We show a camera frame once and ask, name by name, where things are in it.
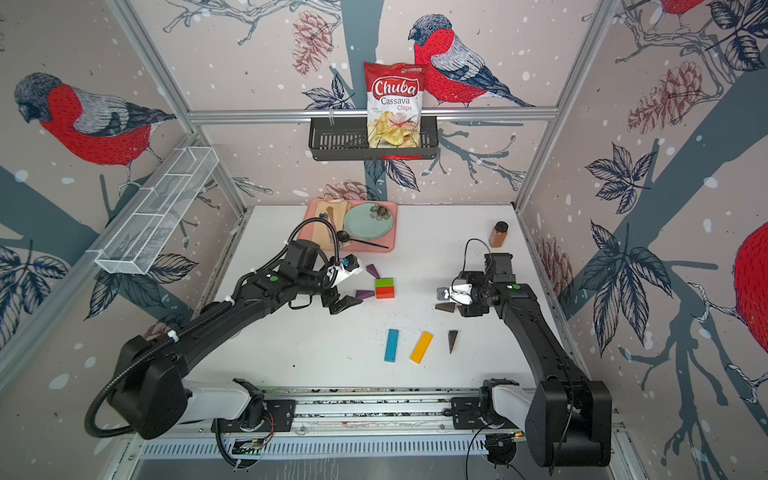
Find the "red rectangular block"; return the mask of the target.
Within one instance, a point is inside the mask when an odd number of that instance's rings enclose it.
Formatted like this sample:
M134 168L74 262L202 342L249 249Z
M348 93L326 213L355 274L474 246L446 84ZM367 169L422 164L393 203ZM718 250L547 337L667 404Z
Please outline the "red rectangular block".
M377 287L375 290L376 298L381 299L393 299L395 297L395 288L393 286Z

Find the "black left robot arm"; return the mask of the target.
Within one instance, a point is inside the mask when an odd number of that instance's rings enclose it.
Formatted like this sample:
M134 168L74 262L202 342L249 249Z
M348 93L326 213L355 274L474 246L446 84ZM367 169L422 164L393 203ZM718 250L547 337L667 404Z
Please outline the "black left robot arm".
M86 433L111 438L135 432L154 439L179 423L234 422L254 431L265 422L264 394L242 378L223 383L188 382L186 376L206 356L252 323L306 295L319 297L336 315L361 304L341 296L339 283L361 272L358 258L341 254L337 232L324 218L333 253L291 234L263 266L241 276L231 295L206 307L176 330L148 340L136 336L120 350L113 378L97 393L84 418Z

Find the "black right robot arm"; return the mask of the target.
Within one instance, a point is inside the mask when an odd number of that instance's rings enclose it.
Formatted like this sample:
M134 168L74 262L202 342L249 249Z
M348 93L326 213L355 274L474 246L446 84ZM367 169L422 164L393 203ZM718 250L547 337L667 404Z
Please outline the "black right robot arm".
M609 465L612 395L566 353L532 288L517 281L511 254L487 252L482 269L461 269L438 297L453 303L464 318L495 311L536 382L529 393L513 380L484 381L473 409L484 426L519 429L541 467Z

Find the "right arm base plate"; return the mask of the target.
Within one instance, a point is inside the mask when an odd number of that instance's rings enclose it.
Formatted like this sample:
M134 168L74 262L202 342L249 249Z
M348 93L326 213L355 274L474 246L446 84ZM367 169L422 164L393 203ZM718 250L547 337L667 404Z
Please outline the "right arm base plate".
M518 400L501 405L490 397L453 397L442 415L451 419L455 430L524 430L529 406L529 402Z

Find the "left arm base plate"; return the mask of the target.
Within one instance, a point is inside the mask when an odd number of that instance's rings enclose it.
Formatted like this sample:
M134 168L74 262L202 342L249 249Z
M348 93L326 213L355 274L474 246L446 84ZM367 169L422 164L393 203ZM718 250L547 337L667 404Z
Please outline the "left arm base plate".
M251 400L244 412L235 419L214 419L211 429L220 433L289 432L297 402L295 400Z

